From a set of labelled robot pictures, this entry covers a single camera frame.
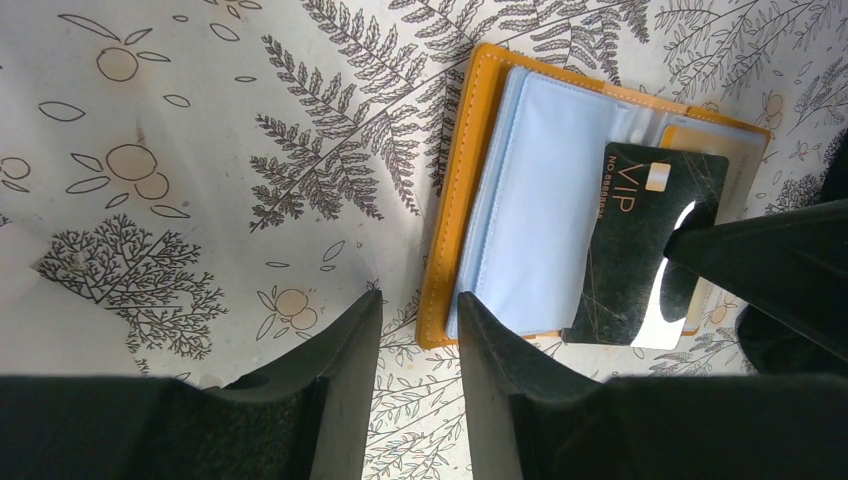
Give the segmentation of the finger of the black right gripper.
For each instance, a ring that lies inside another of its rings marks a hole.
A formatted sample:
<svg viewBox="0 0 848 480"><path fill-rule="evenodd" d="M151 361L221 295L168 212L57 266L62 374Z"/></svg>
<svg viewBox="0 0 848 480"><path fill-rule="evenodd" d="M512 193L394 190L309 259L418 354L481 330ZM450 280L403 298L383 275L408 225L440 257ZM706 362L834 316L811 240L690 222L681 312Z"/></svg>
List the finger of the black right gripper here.
<svg viewBox="0 0 848 480"><path fill-rule="evenodd" d="M681 228L664 255L846 359L846 200Z"/></svg>

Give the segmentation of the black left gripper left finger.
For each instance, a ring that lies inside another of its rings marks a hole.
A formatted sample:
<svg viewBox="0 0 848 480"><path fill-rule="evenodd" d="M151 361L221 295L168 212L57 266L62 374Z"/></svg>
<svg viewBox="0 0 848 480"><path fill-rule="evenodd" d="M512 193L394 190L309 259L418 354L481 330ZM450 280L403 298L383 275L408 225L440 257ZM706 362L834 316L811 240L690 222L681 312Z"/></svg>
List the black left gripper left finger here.
<svg viewBox="0 0 848 480"><path fill-rule="evenodd" d="M357 479L382 294L225 387L170 378L5 376L5 479Z"/></svg>

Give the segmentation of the black cloth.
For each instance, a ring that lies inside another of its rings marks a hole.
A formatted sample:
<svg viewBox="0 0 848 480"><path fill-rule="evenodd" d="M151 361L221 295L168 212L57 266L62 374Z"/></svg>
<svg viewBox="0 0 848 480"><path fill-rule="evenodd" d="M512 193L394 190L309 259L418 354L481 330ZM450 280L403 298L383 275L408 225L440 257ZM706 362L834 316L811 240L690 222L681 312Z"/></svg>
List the black cloth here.
<svg viewBox="0 0 848 480"><path fill-rule="evenodd" d="M847 196L846 130L828 145L824 164L824 171L817 177L785 183L779 195L784 209L791 211ZM847 376L845 361L753 306L737 317L736 327L746 360L761 374Z"/></svg>

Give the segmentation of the yellow credit card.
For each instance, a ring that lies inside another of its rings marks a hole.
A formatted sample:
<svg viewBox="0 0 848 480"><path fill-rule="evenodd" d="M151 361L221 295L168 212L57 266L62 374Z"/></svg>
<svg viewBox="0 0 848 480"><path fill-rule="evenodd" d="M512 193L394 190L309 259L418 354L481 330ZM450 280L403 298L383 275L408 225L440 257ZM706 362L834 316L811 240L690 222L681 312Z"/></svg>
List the yellow credit card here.
<svg viewBox="0 0 848 480"><path fill-rule="evenodd" d="M660 145L700 156L694 165L705 185L716 189L715 222L721 224L742 217L770 140L771 134L759 128L737 129L680 121L665 128Z"/></svg>

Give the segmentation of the yellow leather card holder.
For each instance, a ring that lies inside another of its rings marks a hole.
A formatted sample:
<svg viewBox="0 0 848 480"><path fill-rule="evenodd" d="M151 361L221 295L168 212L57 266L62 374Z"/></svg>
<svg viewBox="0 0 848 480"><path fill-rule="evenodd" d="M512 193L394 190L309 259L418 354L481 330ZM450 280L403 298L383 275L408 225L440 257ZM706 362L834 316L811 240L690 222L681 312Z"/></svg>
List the yellow leather card holder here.
<svg viewBox="0 0 848 480"><path fill-rule="evenodd" d="M669 149L660 145L663 132L680 121L759 128L492 44L477 47L422 287L419 346L457 341L463 292L523 337L571 326L599 215L606 145ZM680 338L713 321L712 292L698 278Z"/></svg>

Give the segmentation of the black credit card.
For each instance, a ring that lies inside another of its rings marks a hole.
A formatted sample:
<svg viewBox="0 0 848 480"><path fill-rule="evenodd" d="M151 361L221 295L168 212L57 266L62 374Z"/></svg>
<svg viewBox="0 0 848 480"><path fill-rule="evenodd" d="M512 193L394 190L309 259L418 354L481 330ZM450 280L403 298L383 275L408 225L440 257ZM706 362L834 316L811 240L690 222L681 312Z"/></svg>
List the black credit card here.
<svg viewBox="0 0 848 480"><path fill-rule="evenodd" d="M604 151L599 215L591 238L569 344L676 347L698 282L664 255L680 228L714 224L716 189L696 153L610 142Z"/></svg>

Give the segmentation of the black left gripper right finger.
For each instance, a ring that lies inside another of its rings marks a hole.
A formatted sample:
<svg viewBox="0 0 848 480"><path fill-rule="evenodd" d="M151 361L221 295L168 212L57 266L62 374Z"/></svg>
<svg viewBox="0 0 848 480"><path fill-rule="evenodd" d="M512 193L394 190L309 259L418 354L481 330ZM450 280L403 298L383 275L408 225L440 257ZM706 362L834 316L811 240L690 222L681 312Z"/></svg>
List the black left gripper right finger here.
<svg viewBox="0 0 848 480"><path fill-rule="evenodd" d="M477 479L843 479L847 382L827 375L594 381L458 299Z"/></svg>

